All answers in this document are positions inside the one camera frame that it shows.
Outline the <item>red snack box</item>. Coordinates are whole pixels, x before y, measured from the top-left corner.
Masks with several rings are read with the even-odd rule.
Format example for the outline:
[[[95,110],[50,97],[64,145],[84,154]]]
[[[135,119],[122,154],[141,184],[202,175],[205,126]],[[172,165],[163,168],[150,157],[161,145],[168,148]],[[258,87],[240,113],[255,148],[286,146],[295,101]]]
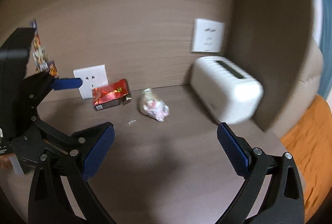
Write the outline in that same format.
[[[96,111],[130,102],[132,95],[126,79],[92,90],[93,107]]]

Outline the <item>orange bed blanket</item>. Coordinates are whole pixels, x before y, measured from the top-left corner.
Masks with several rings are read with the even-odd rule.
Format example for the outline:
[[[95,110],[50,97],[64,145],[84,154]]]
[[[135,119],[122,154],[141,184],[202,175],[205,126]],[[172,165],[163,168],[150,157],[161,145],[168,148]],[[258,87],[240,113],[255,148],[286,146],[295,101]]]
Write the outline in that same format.
[[[318,211],[331,189],[331,110],[319,95],[315,97],[298,123],[282,138],[302,173],[304,221]]]

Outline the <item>crumpled clear white wrapper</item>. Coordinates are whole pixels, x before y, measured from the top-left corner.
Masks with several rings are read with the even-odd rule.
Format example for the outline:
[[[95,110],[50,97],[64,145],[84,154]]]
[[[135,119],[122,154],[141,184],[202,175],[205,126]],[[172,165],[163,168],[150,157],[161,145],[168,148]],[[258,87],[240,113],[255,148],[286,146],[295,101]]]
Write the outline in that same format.
[[[153,93],[151,88],[142,91],[139,109],[141,113],[158,122],[163,122],[169,115],[169,107]]]

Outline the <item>beige padded headboard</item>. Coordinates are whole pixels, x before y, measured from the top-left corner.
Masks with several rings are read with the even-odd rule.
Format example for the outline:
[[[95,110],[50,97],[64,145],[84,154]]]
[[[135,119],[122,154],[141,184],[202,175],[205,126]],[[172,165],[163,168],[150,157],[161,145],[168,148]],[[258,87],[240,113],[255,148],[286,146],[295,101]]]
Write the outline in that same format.
[[[304,57],[299,77],[288,101],[269,130],[282,138],[301,119],[317,95],[323,70],[323,55],[320,51],[322,38],[323,2],[312,0],[313,27],[308,51]]]

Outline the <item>white ribbed speaker box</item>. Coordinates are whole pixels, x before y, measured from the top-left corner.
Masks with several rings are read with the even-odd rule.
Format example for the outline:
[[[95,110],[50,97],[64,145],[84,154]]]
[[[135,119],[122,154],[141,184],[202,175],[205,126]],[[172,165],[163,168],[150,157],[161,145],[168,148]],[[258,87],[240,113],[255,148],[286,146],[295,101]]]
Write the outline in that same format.
[[[263,96],[260,82],[221,56],[198,58],[192,65],[190,85],[218,123],[250,119]]]

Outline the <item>blue curtain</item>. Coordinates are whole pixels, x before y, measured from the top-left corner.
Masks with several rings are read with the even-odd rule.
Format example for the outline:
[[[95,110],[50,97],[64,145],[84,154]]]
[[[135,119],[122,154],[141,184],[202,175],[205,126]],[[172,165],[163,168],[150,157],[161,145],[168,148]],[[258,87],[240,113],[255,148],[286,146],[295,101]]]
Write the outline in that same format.
[[[320,51],[323,55],[323,69],[318,94],[324,99],[328,98],[331,91],[331,18],[331,0],[322,0]]]

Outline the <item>colourful wall stickers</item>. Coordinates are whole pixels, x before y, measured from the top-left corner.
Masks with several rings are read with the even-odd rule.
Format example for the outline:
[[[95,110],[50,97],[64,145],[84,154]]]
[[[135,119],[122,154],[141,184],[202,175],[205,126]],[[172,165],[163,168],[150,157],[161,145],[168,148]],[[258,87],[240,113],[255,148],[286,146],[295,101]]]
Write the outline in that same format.
[[[41,45],[40,37],[38,33],[37,21],[32,20],[29,23],[31,28],[35,29],[34,39],[33,39],[33,59],[35,63],[35,71],[37,73],[48,72],[51,76],[58,77],[58,71],[54,61],[48,59],[45,48]]]

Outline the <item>lower white wall socket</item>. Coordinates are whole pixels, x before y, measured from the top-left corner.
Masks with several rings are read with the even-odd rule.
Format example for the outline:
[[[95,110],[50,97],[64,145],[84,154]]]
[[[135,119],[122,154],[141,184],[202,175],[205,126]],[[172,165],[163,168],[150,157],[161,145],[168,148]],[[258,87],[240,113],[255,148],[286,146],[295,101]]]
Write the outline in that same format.
[[[92,98],[92,90],[94,88],[107,86],[109,84],[105,65],[74,69],[73,74],[75,78],[80,78],[83,82],[79,87],[82,99]]]

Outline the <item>upper white wall switch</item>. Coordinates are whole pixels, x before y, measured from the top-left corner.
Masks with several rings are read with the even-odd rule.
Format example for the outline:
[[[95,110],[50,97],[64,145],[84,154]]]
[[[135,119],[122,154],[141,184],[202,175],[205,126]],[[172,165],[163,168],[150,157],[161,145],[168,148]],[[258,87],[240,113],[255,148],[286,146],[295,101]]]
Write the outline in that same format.
[[[192,52],[221,52],[225,35],[225,23],[196,18],[192,37]]]

